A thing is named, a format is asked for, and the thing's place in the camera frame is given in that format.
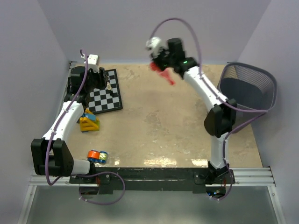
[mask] trash can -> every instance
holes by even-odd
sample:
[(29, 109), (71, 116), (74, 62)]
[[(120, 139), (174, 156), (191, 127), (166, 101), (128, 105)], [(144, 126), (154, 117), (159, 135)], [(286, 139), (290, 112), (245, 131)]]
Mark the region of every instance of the trash can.
[[(248, 64), (235, 62), (226, 65), (217, 89), (228, 99), (234, 98), (237, 108), (244, 110), (270, 110), (276, 102), (277, 83), (274, 76)], [(237, 111), (233, 128), (257, 115)]]

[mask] blue can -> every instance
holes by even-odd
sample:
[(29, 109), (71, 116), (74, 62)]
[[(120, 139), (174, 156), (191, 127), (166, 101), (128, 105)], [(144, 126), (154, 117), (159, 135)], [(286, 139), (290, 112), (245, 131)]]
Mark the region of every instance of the blue can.
[(100, 163), (106, 163), (108, 157), (108, 153), (104, 151), (100, 151), (100, 158), (98, 159), (98, 162)]

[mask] cable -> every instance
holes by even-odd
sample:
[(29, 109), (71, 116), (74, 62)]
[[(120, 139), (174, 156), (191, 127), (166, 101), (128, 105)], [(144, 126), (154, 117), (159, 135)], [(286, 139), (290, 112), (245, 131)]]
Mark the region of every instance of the cable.
[(85, 83), (85, 80), (86, 80), (86, 77), (87, 77), (87, 72), (88, 72), (88, 57), (87, 57), (87, 54), (86, 52), (84, 51), (84, 49), (81, 49), (80, 50), (80, 54), (84, 54), (84, 57), (85, 57), (85, 72), (84, 72), (84, 77), (83, 77), (83, 80), (82, 80), (82, 83), (77, 91), (77, 93), (74, 95), (73, 99), (71, 100), (70, 104), (66, 107), (65, 111), (61, 114), (61, 116), (59, 117), (59, 119), (57, 120), (56, 124), (54, 125), (54, 128), (52, 130), (52, 133), (51, 133), (51, 136), (50, 136), (50, 139), (49, 139), (49, 142), (48, 142), (48, 146), (47, 146), (47, 151), (46, 151), (46, 161), (45, 161), (45, 173), (46, 173), (46, 180), (47, 180), (47, 183), (52, 186), (53, 184), (56, 183), (56, 181), (58, 181), (58, 179), (60, 178), (57, 177), (53, 182), (50, 181), (50, 177), (49, 177), (49, 153), (50, 153), (50, 149), (51, 149), (51, 143), (53, 141), (53, 138), (54, 138), (54, 135), (55, 135), (55, 132), (60, 124), (60, 122), (62, 121), (62, 119), (64, 118), (65, 114), (69, 111), (71, 105), (73, 104), (73, 102), (76, 100), (77, 96), (79, 95), (79, 93), (81, 92), (83, 86), (84, 86), (84, 83)]
[(84, 198), (81, 194), (81, 191), (79, 189), (79, 200), (83, 200), (85, 202), (88, 202), (88, 203), (92, 203), (92, 204), (98, 204), (98, 205), (110, 205), (110, 204), (114, 204), (116, 202), (118, 202), (119, 200), (122, 199), (122, 197), (124, 196), (125, 194), (125, 190), (126, 190), (126, 186), (125, 186), (125, 182), (124, 180), (122, 179), (122, 177), (120, 175), (118, 175), (117, 173), (114, 173), (114, 172), (110, 172), (110, 171), (105, 171), (105, 172), (101, 172), (101, 173), (97, 173), (97, 174), (93, 174), (93, 175), (77, 175), (78, 177), (86, 177), (86, 178), (89, 178), (89, 177), (95, 177), (95, 176), (98, 176), (98, 175), (102, 175), (102, 174), (113, 174), (115, 176), (117, 176), (121, 182), (122, 182), (122, 185), (123, 185), (123, 188), (122, 188), (122, 193), (121, 195), (114, 201), (111, 201), (111, 202), (95, 202), (95, 201), (91, 201), (91, 200), (88, 200), (86, 198)]
[(222, 99), (217, 95), (217, 93), (216, 93), (216, 92), (215, 92), (215, 91), (208, 85), (208, 83), (206, 82), (206, 80), (205, 80), (205, 79), (203, 78), (203, 76), (202, 76), (202, 61), (201, 61), (201, 50), (200, 50), (199, 41), (198, 41), (198, 38), (197, 38), (197, 36), (196, 36), (196, 34), (195, 34), (195, 32), (194, 32), (192, 26), (191, 26), (188, 22), (186, 22), (185, 20), (174, 17), (174, 18), (169, 18), (169, 19), (166, 19), (166, 20), (160, 22), (160, 23), (154, 28), (153, 32), (152, 32), (151, 35), (150, 35), (150, 38), (152, 38), (152, 37), (155, 35), (156, 31), (159, 29), (160, 26), (162, 26), (162, 24), (166, 23), (167, 21), (171, 21), (171, 20), (177, 20), (177, 21), (182, 22), (182, 23), (188, 28), (188, 30), (190, 31), (190, 33), (191, 33), (191, 35), (192, 35), (192, 37), (193, 37), (193, 40), (194, 40), (194, 43), (195, 43), (195, 46), (196, 46), (197, 55), (198, 55), (198, 60), (199, 60), (199, 76), (200, 76), (201, 80), (203, 81), (203, 83), (207, 86), (207, 88), (214, 94), (214, 96), (215, 96), (218, 100), (220, 100), (224, 105), (226, 105), (227, 107), (229, 107), (229, 108), (231, 108), (231, 109), (233, 109), (233, 110), (235, 110), (235, 111), (239, 111), (239, 112), (249, 112), (249, 113), (260, 113), (260, 114), (257, 115), (256, 117), (254, 117), (254, 118), (252, 118), (252, 119), (250, 119), (250, 120), (244, 122), (243, 124), (241, 124), (241, 125), (235, 127), (235, 128), (234, 128), (231, 132), (229, 132), (229, 133), (225, 136), (225, 138), (224, 138), (224, 142), (223, 142), (223, 145), (222, 145), (222, 159), (223, 159), (223, 162), (224, 162), (226, 168), (228, 169), (228, 173), (229, 173), (229, 176), (230, 176), (230, 186), (229, 186), (229, 189), (228, 189), (227, 193), (226, 193), (223, 197), (217, 199), (218, 201), (220, 201), (220, 200), (223, 200), (224, 198), (226, 198), (226, 197), (229, 195), (229, 193), (230, 193), (230, 191), (231, 191), (231, 189), (232, 189), (232, 186), (233, 186), (233, 174), (232, 174), (231, 170), (229, 169), (229, 166), (228, 166), (228, 164), (227, 164), (227, 162), (226, 162), (226, 160), (225, 160), (225, 144), (226, 144), (225, 141), (229, 138), (229, 136), (230, 136), (232, 133), (234, 133), (235, 131), (237, 131), (237, 130), (239, 130), (239, 129), (242, 129), (243, 127), (245, 127), (246, 125), (248, 125), (248, 124), (250, 124), (251, 122), (255, 121), (255, 120), (258, 119), (259, 117), (265, 115), (268, 111), (267, 111), (267, 110), (254, 110), (254, 109), (253, 109), (253, 110), (243, 110), (243, 109), (240, 109), (240, 108), (237, 108), (237, 107), (234, 107), (234, 106), (230, 105), (229, 103), (227, 103), (226, 101), (222, 100)]

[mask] yellow toy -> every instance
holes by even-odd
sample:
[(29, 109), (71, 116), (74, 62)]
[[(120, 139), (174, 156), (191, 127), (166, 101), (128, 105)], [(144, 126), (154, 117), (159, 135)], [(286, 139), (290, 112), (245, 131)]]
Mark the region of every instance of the yellow toy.
[(88, 109), (79, 120), (80, 130), (82, 132), (98, 131), (100, 129), (100, 120)]

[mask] gray floor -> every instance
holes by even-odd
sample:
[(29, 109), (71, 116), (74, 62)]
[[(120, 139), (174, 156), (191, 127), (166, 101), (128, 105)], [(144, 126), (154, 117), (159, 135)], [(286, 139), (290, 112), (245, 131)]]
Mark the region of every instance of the gray floor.
[[(110, 201), (113, 195), (97, 196)], [(78, 187), (37, 187), (28, 224), (276, 224), (267, 187), (234, 187), (217, 203), (191, 192), (127, 191), (116, 204), (78, 200)]]

